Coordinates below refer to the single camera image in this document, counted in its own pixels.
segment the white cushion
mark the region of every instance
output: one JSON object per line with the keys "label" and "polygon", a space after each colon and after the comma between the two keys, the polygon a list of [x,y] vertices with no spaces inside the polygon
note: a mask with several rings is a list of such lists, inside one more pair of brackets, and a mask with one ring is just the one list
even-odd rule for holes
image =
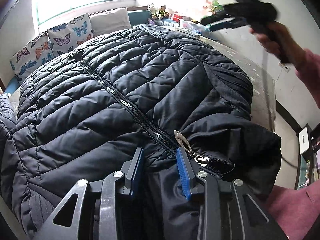
{"label": "white cushion", "polygon": [[53,58],[48,33],[44,32],[17,51],[10,59],[10,65],[21,85],[33,71]]}
{"label": "white cushion", "polygon": [[92,38],[89,14],[85,13],[68,23],[47,30],[55,57],[74,50]]}
{"label": "white cushion", "polygon": [[90,20],[94,37],[131,28],[127,8],[95,14]]}

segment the plastic container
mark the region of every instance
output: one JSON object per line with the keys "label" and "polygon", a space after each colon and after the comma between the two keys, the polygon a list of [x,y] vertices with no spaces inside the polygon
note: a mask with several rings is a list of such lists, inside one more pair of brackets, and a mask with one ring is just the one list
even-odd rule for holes
{"label": "plastic container", "polygon": [[199,31],[201,32],[202,36],[207,38],[210,36],[209,27],[203,26],[200,23],[196,24],[196,23],[187,22],[185,20],[180,19],[180,27],[183,27],[190,31],[194,31],[194,30]]}

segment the quilted jacket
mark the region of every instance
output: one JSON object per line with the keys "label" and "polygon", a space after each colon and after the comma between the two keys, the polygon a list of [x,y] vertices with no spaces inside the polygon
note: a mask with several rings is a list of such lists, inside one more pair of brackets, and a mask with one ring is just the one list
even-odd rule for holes
{"label": "quilted jacket", "polygon": [[32,238],[79,179],[105,178],[142,147],[142,238],[196,239],[199,206],[182,195],[174,130],[210,158],[209,172],[264,198],[280,138],[250,122],[252,91],[242,69],[188,36],[152,25],[98,36],[23,83],[2,196]]}

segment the white wall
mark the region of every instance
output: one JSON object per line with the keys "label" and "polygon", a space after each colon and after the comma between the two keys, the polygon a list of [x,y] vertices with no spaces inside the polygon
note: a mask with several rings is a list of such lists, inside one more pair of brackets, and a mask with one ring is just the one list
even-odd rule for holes
{"label": "white wall", "polygon": [[[232,3],[234,0],[218,0],[220,4]],[[304,48],[320,54],[320,29],[301,0],[261,0],[273,3],[280,11],[279,22],[288,26],[294,39]],[[139,5],[154,2],[156,6],[166,4],[168,8],[177,10],[193,18],[199,18],[205,0],[137,0]],[[248,27],[222,30],[215,33],[220,41],[262,65],[263,48],[248,32]],[[279,61],[272,55],[268,57],[268,72],[277,80],[276,99],[294,117],[300,126],[309,123],[313,129],[320,122],[320,110],[305,88],[296,77],[294,70],[282,71]]]}
{"label": "white wall", "polygon": [[[299,140],[290,125],[276,113],[275,133],[281,137],[281,154],[291,164],[298,166]],[[275,185],[293,188],[296,183],[297,169],[281,160],[281,168],[277,175]]]}
{"label": "white wall", "polygon": [[34,36],[31,0],[20,0],[0,29],[0,77],[5,86],[14,76],[9,60]]}

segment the clamp jaw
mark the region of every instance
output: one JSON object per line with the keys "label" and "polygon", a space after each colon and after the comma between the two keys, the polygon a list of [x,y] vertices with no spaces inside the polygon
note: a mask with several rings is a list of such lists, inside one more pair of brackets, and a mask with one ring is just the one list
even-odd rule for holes
{"label": "clamp jaw", "polygon": [[198,240],[288,240],[242,180],[217,179],[189,160],[183,147],[177,163],[183,194],[201,203]]}
{"label": "clamp jaw", "polygon": [[105,179],[79,180],[44,222],[34,240],[92,239],[94,205],[100,199],[99,240],[121,239],[118,217],[119,198],[132,200],[137,194],[143,168],[143,149],[137,148],[133,159]]}

